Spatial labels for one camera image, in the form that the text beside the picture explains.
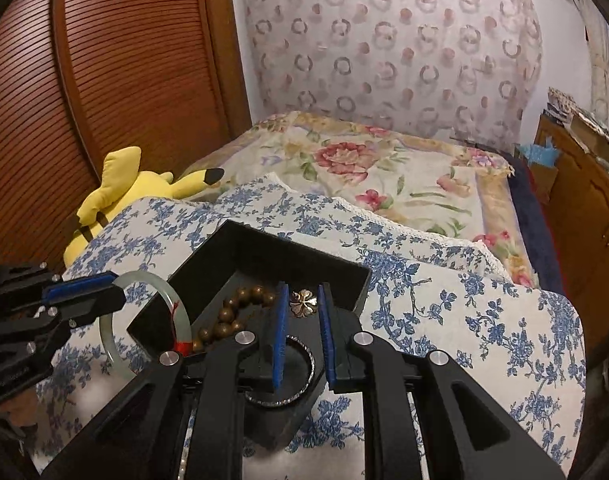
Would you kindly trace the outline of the blue bag on floor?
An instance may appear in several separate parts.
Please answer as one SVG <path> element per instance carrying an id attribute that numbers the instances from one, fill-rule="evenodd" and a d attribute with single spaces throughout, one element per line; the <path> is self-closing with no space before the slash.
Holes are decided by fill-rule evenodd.
<path id="1" fill-rule="evenodd" d="M 546 138 L 544 144 L 520 144 L 517 146 L 517 154 L 525 159 L 531 166 L 533 164 L 553 168 L 561 151 L 554 146 L 551 138 Z"/>

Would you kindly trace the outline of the pale green jade bangle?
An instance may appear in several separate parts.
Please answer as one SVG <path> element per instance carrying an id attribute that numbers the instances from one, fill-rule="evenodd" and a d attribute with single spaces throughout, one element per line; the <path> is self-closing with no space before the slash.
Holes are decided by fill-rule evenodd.
<path id="1" fill-rule="evenodd" d="M 153 358 L 155 354 L 167 350 L 188 356 L 193 351 L 190 317 L 181 297 L 166 280 L 152 272 L 136 270 L 119 275 L 112 284 L 123 290 L 132 284 L 145 284 L 156 291 L 128 328 L 131 338 L 147 356 Z M 131 370 L 130 361 L 121 356 L 114 338 L 111 313 L 99 318 L 99 335 L 112 370 L 129 382 L 137 373 Z"/>

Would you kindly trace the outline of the clutter on dresser top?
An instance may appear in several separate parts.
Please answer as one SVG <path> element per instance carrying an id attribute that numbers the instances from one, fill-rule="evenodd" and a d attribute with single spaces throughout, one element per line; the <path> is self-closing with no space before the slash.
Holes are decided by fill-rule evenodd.
<path id="1" fill-rule="evenodd" d="M 572 96 L 549 87 L 546 114 L 565 127 L 585 153 L 591 153 L 609 171 L 609 128 L 593 113 L 583 110 Z"/>

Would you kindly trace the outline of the floral cream bed blanket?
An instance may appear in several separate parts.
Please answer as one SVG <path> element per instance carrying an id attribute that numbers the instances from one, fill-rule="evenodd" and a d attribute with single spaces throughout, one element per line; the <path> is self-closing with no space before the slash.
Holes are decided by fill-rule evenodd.
<path id="1" fill-rule="evenodd" d="M 481 242 L 520 285 L 539 281 L 523 240 L 506 158 L 308 112 L 258 122 L 190 171 L 221 167 L 224 192 L 276 174 L 301 193 L 341 197 L 408 228 Z"/>

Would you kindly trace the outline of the black jewelry box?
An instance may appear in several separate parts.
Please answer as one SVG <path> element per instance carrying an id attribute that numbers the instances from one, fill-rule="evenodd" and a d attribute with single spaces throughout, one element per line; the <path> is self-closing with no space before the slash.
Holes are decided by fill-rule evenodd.
<path id="1" fill-rule="evenodd" d="M 369 280 L 365 266 L 332 255 L 329 247 L 307 247 L 227 220 L 168 282 L 183 301 L 193 334 L 216 335 L 221 333 L 221 312 L 247 330 L 261 333 L 271 314 L 262 302 L 277 295 L 280 283 L 286 283 L 291 292 L 317 292 L 326 283 L 336 307 L 362 312 Z M 247 401 L 246 437 L 270 451 L 290 443 L 326 386 L 317 316 L 291 315 L 287 333 L 312 351 L 315 376 L 306 393 L 284 408 L 271 410 Z"/>

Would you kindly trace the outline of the gold clover brooch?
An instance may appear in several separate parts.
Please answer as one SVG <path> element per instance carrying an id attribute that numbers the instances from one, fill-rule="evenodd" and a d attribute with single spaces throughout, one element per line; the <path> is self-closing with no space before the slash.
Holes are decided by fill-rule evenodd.
<path id="1" fill-rule="evenodd" d="M 317 296 L 309 289 L 291 292 L 289 307 L 296 318 L 307 318 L 317 312 Z"/>

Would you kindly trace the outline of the wooden louvered wardrobe door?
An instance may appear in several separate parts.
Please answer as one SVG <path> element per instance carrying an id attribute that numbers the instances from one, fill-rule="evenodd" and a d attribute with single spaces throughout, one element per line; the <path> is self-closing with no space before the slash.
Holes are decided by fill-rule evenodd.
<path id="1" fill-rule="evenodd" d="M 250 125 L 233 0 L 0 0 L 0 264 L 60 266 L 108 153 L 178 173 Z"/>

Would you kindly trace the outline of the wooden dresser cabinet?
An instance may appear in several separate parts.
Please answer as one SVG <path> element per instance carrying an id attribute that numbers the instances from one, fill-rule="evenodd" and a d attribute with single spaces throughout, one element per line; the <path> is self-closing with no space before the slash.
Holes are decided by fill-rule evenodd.
<path id="1" fill-rule="evenodd" d="M 539 118 L 535 143 L 560 151 L 557 177 L 544 205 L 567 297 L 584 328 L 587 358 L 609 344 L 609 172 L 566 128 Z"/>

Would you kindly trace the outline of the patterned headboard cover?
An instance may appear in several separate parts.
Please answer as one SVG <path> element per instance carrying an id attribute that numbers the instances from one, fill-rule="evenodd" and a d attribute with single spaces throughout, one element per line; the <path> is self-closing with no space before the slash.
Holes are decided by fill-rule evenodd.
<path id="1" fill-rule="evenodd" d="M 508 150 L 539 80 L 532 0 L 245 0 L 262 104 Z"/>

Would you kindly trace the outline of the blue floral white pillow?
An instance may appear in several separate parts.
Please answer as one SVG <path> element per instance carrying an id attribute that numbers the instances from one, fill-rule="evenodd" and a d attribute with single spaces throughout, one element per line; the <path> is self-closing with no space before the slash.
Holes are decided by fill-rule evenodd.
<path id="1" fill-rule="evenodd" d="M 142 198 L 70 264 L 118 310 L 38 387 L 47 479 L 563 479 L 585 393 L 569 300 L 478 243 L 266 176 Z"/>

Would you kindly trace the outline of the yellow plush toy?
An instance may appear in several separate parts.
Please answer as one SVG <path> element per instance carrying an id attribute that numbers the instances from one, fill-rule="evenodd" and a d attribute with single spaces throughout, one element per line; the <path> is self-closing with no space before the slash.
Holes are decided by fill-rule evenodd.
<path id="1" fill-rule="evenodd" d="M 175 180 L 172 172 L 141 170 L 142 150 L 128 146 L 104 160 L 100 185 L 88 194 L 71 217 L 73 237 L 62 256 L 66 268 L 74 263 L 102 229 L 132 203 L 145 197 L 185 200 L 212 188 L 224 176 L 219 167 L 200 169 Z"/>

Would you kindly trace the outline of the silver twisted cuff bangle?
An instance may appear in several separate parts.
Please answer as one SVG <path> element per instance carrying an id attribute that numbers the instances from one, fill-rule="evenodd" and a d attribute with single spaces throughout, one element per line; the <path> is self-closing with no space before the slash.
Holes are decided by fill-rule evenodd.
<path id="1" fill-rule="evenodd" d="M 298 401 L 313 382 L 315 359 L 312 351 L 296 336 L 288 335 L 283 380 L 272 393 L 247 391 L 248 402 L 261 408 L 284 408 Z"/>

